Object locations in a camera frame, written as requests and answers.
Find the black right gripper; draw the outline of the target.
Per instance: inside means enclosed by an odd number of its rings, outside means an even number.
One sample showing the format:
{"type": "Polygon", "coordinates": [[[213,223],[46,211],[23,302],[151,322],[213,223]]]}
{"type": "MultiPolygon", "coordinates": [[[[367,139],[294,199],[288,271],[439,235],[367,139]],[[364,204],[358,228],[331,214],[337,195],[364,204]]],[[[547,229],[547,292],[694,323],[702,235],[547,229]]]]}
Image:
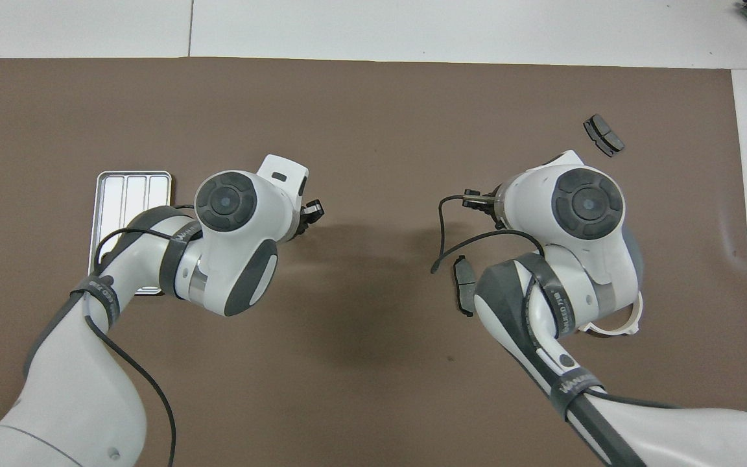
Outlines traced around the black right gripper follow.
{"type": "Polygon", "coordinates": [[[504,230],[504,184],[499,184],[487,194],[478,190],[465,189],[462,195],[462,206],[473,210],[489,210],[496,230],[504,230]]]}

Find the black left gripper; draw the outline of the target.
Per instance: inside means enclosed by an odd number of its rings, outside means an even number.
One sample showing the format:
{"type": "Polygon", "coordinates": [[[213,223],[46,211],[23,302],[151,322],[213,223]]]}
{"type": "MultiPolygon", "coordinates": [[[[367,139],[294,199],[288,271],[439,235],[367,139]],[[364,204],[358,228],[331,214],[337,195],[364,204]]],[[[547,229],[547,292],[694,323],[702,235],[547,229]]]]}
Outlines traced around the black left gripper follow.
{"type": "Polygon", "coordinates": [[[312,200],[308,204],[300,207],[298,224],[292,238],[302,235],[307,230],[307,226],[318,222],[324,216],[324,207],[320,200],[312,200]]]}

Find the silver metal tray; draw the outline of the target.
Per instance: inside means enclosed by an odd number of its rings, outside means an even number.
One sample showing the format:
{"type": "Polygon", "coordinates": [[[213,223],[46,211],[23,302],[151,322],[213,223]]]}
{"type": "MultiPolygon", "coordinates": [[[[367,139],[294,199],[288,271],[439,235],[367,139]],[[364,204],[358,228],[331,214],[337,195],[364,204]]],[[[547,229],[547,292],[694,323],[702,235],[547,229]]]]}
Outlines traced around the silver metal tray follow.
{"type": "Polygon", "coordinates": [[[89,245],[88,272],[94,260],[111,251],[119,234],[97,252],[99,242],[113,231],[126,228],[145,210],[169,205],[172,175],[168,171],[104,171],[96,178],[95,201],[89,245]]]}

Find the long dark brake pad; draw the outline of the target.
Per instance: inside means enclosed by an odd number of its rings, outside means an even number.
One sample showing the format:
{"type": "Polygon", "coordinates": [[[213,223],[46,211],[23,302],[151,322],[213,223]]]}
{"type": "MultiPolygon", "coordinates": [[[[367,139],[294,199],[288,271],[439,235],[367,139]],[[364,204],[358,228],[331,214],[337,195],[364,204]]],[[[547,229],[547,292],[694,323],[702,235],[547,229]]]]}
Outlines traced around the long dark brake pad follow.
{"type": "Polygon", "coordinates": [[[475,277],[474,269],[465,255],[460,255],[453,264],[454,281],[457,292],[457,307],[466,317],[475,315],[475,277]]]}

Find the brown table mat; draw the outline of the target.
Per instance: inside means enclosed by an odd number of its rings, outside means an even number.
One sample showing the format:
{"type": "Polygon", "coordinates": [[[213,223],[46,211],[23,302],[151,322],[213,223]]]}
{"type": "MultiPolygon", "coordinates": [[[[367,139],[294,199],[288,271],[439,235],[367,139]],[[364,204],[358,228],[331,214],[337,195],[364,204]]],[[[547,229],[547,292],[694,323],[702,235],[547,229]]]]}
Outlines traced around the brown table mat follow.
{"type": "Polygon", "coordinates": [[[102,171],[205,177],[266,154],[326,213],[236,317],[137,296],[110,337],[157,379],[175,467],[598,467],[457,309],[436,207],[575,150],[645,257],[634,336],[563,340],[611,392],[747,411],[747,239],[727,70],[224,58],[0,60],[0,419],[87,273],[102,171]],[[599,114],[626,148],[584,130],[599,114]]]}

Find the grooved dark brake pad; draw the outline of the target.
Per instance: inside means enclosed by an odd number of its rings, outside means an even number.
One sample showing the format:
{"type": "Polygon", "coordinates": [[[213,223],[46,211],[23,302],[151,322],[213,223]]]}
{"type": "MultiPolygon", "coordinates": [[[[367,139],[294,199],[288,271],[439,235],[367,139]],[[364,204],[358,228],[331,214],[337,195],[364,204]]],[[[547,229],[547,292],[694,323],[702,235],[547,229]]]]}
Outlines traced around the grooved dark brake pad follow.
{"type": "Polygon", "coordinates": [[[590,116],[584,121],[584,130],[596,145],[608,157],[614,157],[625,150],[626,145],[619,136],[611,129],[610,124],[599,114],[590,116]]]}

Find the white curved plastic bracket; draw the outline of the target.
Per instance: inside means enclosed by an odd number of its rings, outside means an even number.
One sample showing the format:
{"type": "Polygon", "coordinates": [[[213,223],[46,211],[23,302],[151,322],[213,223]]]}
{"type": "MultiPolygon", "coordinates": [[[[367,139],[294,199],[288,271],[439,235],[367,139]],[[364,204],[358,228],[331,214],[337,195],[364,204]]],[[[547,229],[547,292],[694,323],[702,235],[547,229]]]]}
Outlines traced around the white curved plastic bracket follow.
{"type": "Polygon", "coordinates": [[[580,332],[586,332],[587,334],[590,334],[592,336],[604,338],[616,336],[634,336],[639,331],[639,323],[641,321],[641,316],[643,316],[643,310],[643,293],[639,291],[635,302],[631,304],[630,316],[628,317],[628,319],[626,319],[626,322],[623,323],[623,325],[620,325],[618,328],[614,328],[611,330],[605,330],[604,328],[600,328],[600,326],[596,325],[594,322],[590,322],[584,324],[583,326],[579,326],[577,330],[580,332]]]}

